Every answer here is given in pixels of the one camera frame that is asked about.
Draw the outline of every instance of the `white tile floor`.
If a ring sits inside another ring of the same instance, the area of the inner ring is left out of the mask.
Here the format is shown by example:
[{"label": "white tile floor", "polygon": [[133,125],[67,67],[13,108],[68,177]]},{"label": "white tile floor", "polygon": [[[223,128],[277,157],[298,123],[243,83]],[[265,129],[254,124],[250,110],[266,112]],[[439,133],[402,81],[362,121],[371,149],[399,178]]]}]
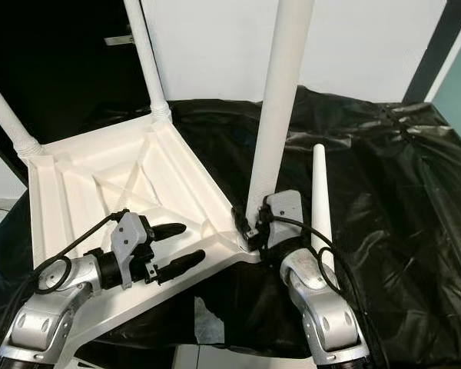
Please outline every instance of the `white tile floor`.
[{"label": "white tile floor", "polygon": [[70,364],[65,369],[85,369],[85,367],[79,367],[78,361],[72,360],[70,361]]},{"label": "white tile floor", "polygon": [[177,348],[172,369],[311,369],[313,360],[259,357],[237,354],[210,346],[182,345]]}]

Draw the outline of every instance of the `black plastic covering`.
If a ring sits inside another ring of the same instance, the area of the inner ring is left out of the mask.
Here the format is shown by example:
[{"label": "black plastic covering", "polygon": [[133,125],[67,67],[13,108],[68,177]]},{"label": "black plastic covering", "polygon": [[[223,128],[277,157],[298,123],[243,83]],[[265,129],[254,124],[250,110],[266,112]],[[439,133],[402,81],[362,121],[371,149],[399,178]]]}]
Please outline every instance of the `black plastic covering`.
[{"label": "black plastic covering", "polygon": [[[222,191],[244,206],[260,104],[179,101],[172,111]],[[99,128],[126,114],[111,111],[93,122]],[[327,148],[333,240],[356,275],[390,360],[461,364],[461,140],[432,105],[373,104],[299,88],[277,191],[300,191],[305,222],[318,142]],[[31,267],[28,215],[17,216],[20,207],[28,207],[25,200],[0,226],[0,304]],[[337,274],[345,281],[339,266]],[[267,264],[235,264],[92,344],[194,343],[195,296],[224,322],[217,346],[310,355],[300,316]]]}]

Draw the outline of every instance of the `white tapered leg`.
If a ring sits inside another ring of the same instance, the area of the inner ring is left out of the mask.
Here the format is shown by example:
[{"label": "white tapered leg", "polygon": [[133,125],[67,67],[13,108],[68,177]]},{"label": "white tapered leg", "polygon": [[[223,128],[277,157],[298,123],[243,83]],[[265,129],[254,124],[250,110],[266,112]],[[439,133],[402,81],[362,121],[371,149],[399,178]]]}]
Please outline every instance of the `white tapered leg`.
[{"label": "white tapered leg", "polygon": [[294,106],[313,0],[280,0],[247,199],[253,227],[263,198],[275,192]]},{"label": "white tapered leg", "polygon": [[154,116],[154,121],[157,121],[170,116],[171,110],[164,98],[145,18],[139,0],[124,0],[124,7],[126,8],[131,33],[137,47],[145,84],[151,98],[152,115]]},{"label": "white tapered leg", "polygon": [[21,160],[26,161],[28,158],[42,153],[42,146],[25,130],[1,93],[0,125],[12,140],[14,149]]},{"label": "white tapered leg", "polygon": [[[311,203],[311,225],[328,240],[331,237],[330,198],[328,197],[328,177],[326,172],[326,155],[324,146],[314,145],[313,149],[313,193]],[[327,246],[320,238],[311,235],[311,245],[319,251]],[[329,252],[323,254],[323,263],[335,271],[333,255]]]}]

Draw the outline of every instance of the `black trash bag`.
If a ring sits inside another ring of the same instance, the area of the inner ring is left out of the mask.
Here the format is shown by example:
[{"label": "black trash bag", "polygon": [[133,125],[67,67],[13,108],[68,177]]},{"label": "black trash bag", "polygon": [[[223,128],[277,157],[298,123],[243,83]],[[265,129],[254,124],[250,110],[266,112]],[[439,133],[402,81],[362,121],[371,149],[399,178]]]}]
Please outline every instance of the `black trash bag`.
[{"label": "black trash bag", "polygon": [[[179,101],[172,111],[212,178],[243,206],[260,104]],[[461,364],[461,140],[432,105],[372,104],[299,88],[277,191],[300,191],[305,222],[318,142],[327,149],[335,247],[353,269],[390,360]],[[157,348],[160,334],[164,345],[194,343],[192,296],[224,322],[218,347],[310,355],[300,316],[265,264],[233,265],[97,341]],[[185,323],[168,335],[175,318]]]}]

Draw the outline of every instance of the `black wire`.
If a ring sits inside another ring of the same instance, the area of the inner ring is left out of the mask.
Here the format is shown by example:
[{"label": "black wire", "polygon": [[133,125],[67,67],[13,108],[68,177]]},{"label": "black wire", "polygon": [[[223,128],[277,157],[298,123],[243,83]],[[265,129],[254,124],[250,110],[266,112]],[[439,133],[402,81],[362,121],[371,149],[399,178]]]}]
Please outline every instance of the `black wire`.
[{"label": "black wire", "polygon": [[319,252],[316,252],[313,248],[310,248],[313,256],[317,260],[317,266],[320,269],[321,276],[323,277],[323,279],[326,282],[326,284],[328,285],[328,287],[330,287],[333,291],[335,291],[337,294],[339,294],[339,296],[341,296],[342,298],[347,299],[346,296],[345,296],[345,293],[343,291],[341,291],[330,280],[330,278],[328,277],[328,275],[326,273],[326,270],[324,268],[323,254],[325,252],[330,252],[334,256],[335,261],[337,261],[340,264],[340,266],[342,267],[343,271],[345,272],[345,275],[348,278],[350,286],[352,287],[353,296],[355,298],[355,302],[356,302],[356,305],[357,305],[357,310],[360,312],[360,319],[359,320],[363,322],[362,325],[364,327],[364,336],[365,336],[364,338],[366,340],[367,347],[369,348],[369,351],[373,356],[373,359],[375,360],[375,356],[374,356],[375,351],[373,350],[372,337],[370,336],[371,333],[373,334],[373,336],[374,336],[374,338],[376,340],[377,349],[380,351],[380,353],[383,356],[384,366],[389,369],[390,368],[390,361],[389,361],[389,359],[387,357],[387,353],[386,353],[386,349],[385,349],[384,344],[383,344],[383,340],[379,336],[379,333],[377,332],[376,327],[374,326],[372,320],[370,319],[369,315],[367,314],[366,308],[365,308],[365,306],[364,306],[364,304],[362,302],[362,299],[360,298],[360,292],[359,292],[360,289],[359,289],[359,286],[358,286],[357,281],[355,279],[355,276],[353,275],[353,272],[350,269],[350,266],[348,265],[348,263],[346,263],[345,258],[343,257],[343,255],[340,254],[337,249],[333,248],[333,242],[331,242],[328,238],[326,238],[326,236],[321,234],[317,229],[314,229],[313,227],[311,227],[308,224],[302,223],[300,221],[295,221],[294,219],[276,217],[276,216],[273,216],[272,219],[274,221],[281,221],[283,223],[289,223],[289,224],[297,225],[297,226],[301,227],[302,229],[306,229],[310,233],[317,236],[321,241],[323,241],[325,244],[327,244],[329,246],[329,247],[321,248],[319,250]]},{"label": "black wire", "polygon": [[196,364],[196,368],[198,369],[198,366],[200,365],[200,348],[201,348],[201,345],[199,344],[198,345],[198,354],[197,354],[197,364]]},{"label": "black wire", "polygon": [[50,288],[46,288],[44,290],[39,289],[39,286],[37,286],[34,289],[35,294],[50,294],[51,292],[56,291],[58,287],[60,287],[64,282],[67,280],[68,276],[70,275],[71,272],[71,260],[67,258],[66,256],[62,256],[60,260],[65,262],[65,271],[63,272],[63,275],[61,278],[53,284]]},{"label": "black wire", "polygon": [[38,277],[43,272],[43,270],[55,263],[56,261],[63,259],[63,257],[68,252],[73,250],[81,242],[85,241],[87,238],[93,235],[99,228],[101,228],[104,224],[108,223],[108,221],[117,220],[116,216],[119,216],[121,213],[123,212],[121,211],[117,214],[110,214],[102,221],[97,223],[94,227],[85,232],[82,236],[73,241],[69,246],[57,253],[55,256],[43,261],[35,270],[32,271],[32,273],[30,273],[28,278],[24,282],[22,282],[20,287],[13,294],[12,298],[7,304],[7,307],[5,308],[2,318],[0,319],[0,340],[5,333],[4,330],[8,329],[8,327],[12,323],[12,319],[15,317],[19,304],[22,302],[22,295],[24,294],[25,290],[28,287],[30,287],[32,283],[37,283]]}]

